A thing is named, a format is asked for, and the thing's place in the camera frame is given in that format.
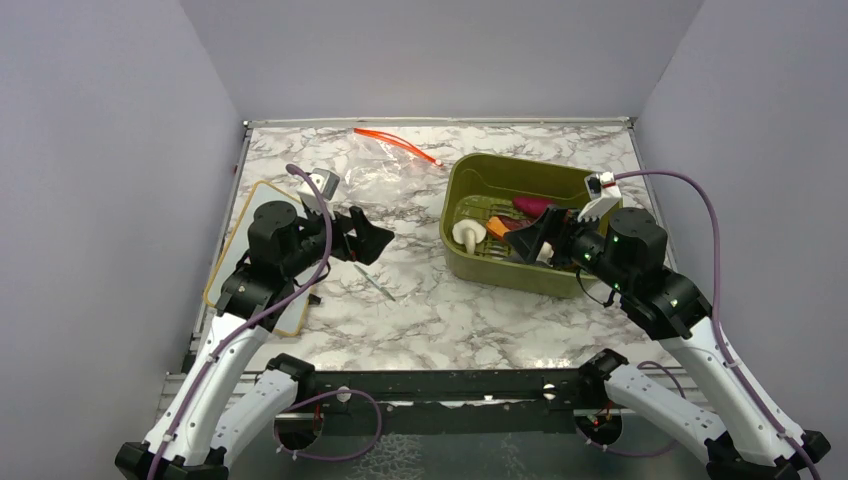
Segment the purple toy sweet potato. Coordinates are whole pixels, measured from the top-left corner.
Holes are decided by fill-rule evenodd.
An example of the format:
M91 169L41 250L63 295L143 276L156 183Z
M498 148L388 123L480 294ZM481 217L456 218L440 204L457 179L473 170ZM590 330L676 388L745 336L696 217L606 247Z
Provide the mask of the purple toy sweet potato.
M533 196L519 196L512 199L513 207L522 214L537 219L542 216L549 206L555 206L552 199Z

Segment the clear zip top bag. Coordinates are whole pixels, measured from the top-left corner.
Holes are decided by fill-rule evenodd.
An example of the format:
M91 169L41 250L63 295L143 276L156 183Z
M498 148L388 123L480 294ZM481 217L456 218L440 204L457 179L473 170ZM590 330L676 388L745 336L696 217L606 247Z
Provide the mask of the clear zip top bag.
M389 132L352 130L352 151L338 169L342 193L354 204L390 205L428 188L445 163Z

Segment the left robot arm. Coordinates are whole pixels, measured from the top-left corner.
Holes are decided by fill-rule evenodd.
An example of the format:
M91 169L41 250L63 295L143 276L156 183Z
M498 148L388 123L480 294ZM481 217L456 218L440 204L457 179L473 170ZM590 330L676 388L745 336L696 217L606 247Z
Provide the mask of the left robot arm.
M343 215L320 204L305 216L285 201L259 206L248 248L221 287L205 344L154 428L143 441L120 448L118 470L128 479L225 479L277 414L325 399L316 390L314 366L280 354L251 390L229 401L278 317L323 279L330 257L370 265L393 238L356 206Z

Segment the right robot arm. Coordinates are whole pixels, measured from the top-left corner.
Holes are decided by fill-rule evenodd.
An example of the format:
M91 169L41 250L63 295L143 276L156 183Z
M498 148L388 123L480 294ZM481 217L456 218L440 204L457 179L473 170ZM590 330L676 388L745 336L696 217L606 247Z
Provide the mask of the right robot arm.
M830 451L826 437L792 421L754 380L711 317L712 307L687 277L664 264L666 231L646 210L614 211L606 232L550 205L533 224L508 232L526 262L545 244L555 264L577 265L619 296L621 309L688 373L707 399L702 408L657 385L606 349L580 368L579 398L624 406L670 435L712 479L796 479Z

